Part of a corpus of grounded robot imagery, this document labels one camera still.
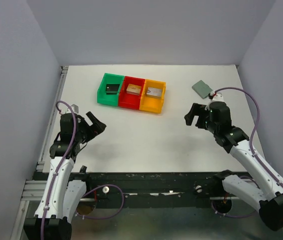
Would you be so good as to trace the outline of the sage green card holder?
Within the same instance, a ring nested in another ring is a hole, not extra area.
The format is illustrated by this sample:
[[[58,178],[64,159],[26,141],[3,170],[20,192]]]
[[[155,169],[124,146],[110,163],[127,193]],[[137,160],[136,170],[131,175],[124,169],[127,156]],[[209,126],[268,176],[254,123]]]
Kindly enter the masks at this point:
[[[210,88],[208,84],[206,84],[204,81],[199,80],[196,82],[192,89],[202,98],[202,99],[211,99],[211,93],[213,90]]]

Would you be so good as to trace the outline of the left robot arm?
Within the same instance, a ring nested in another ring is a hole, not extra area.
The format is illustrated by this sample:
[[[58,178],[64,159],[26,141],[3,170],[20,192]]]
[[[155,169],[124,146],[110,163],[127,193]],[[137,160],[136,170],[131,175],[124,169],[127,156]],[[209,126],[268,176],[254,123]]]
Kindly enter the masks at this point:
[[[88,176],[82,172],[79,178],[71,180],[70,175],[81,145],[106,128],[91,112],[86,116],[92,124],[76,113],[65,113],[60,117],[60,131],[49,149],[51,160],[43,196],[34,216],[27,218],[23,225],[30,240],[71,239],[72,219],[87,191]]]

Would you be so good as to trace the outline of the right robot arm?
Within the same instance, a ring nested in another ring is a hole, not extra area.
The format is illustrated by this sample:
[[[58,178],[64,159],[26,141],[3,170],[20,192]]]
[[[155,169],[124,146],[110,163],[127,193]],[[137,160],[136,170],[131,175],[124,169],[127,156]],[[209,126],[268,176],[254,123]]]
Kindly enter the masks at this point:
[[[184,116],[186,125],[191,126],[194,117],[198,118],[195,126],[211,132],[216,143],[234,157],[258,185],[251,185],[225,170],[216,176],[219,180],[216,189],[235,195],[250,205],[269,229],[277,231],[283,228],[283,178],[250,144],[248,135],[232,125],[226,103],[193,103]]]

